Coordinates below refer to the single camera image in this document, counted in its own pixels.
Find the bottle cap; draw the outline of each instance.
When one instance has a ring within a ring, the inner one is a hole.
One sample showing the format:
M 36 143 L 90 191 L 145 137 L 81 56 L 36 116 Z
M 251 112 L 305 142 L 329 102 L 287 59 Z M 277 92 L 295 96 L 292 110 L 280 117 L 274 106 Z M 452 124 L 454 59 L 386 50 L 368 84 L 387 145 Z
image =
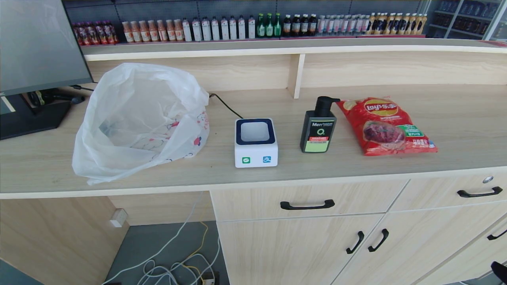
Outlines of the bottle cap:
M 319 96 L 317 98 L 317 103 L 315 104 L 315 116 L 329 117 L 331 112 L 331 105 L 333 102 L 340 102 L 340 100 L 327 96 Z

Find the monitor stand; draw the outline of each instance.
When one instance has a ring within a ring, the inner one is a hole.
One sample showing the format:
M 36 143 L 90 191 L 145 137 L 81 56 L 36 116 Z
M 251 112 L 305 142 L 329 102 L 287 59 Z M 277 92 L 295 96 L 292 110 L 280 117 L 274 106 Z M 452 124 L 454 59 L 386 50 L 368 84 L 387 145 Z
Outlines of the monitor stand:
M 15 112 L 0 115 L 0 139 L 56 129 L 68 110 L 70 102 L 32 108 L 22 94 L 9 96 Z

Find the computer monitor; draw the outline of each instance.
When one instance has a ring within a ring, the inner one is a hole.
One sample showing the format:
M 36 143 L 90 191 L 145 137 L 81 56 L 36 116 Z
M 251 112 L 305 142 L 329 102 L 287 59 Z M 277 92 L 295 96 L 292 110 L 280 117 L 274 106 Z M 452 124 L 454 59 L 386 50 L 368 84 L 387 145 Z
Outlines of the computer monitor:
M 30 108 L 24 92 L 92 82 L 61 0 L 0 0 L 1 139 L 58 127 L 69 102 Z

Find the black cable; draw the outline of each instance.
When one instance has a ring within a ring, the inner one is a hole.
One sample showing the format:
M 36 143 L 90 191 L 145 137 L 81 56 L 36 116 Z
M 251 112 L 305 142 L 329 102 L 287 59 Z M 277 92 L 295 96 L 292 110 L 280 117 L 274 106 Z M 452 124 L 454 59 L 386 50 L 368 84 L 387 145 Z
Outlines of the black cable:
M 242 119 L 243 119 L 243 117 L 242 117 L 241 115 L 239 115 L 238 113 L 236 113 L 233 109 L 231 109 L 231 107 L 229 107 L 229 105 L 227 105 L 227 104 L 226 104 L 226 103 L 222 100 L 222 98 L 220 98 L 220 96 L 216 95 L 215 93 L 210 93 L 210 94 L 209 94 L 209 97 L 210 97 L 210 98 L 211 98 L 211 97 L 213 97 L 213 96 L 216 96 L 216 97 L 220 100 L 220 102 L 222 102 L 222 103 L 225 105 L 225 107 L 227 107 L 227 109 L 231 110 L 231 112 L 235 113 L 238 117 L 240 117 L 240 118 L 242 118 Z

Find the green bottle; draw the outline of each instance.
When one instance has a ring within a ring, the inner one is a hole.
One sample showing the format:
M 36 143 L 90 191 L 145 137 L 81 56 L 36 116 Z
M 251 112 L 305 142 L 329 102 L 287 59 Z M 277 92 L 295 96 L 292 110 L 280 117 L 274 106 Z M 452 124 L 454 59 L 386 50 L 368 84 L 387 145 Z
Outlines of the green bottle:
M 275 37 L 279 37 L 282 34 L 282 26 L 280 25 L 280 13 L 276 13 L 275 15 Z
M 257 22 L 257 38 L 263 38 L 266 35 L 266 27 L 264 26 L 264 14 L 259 13 Z
M 273 36 L 273 23 L 271 19 L 271 13 L 268 13 L 268 24 L 266 25 L 266 37 L 270 38 Z

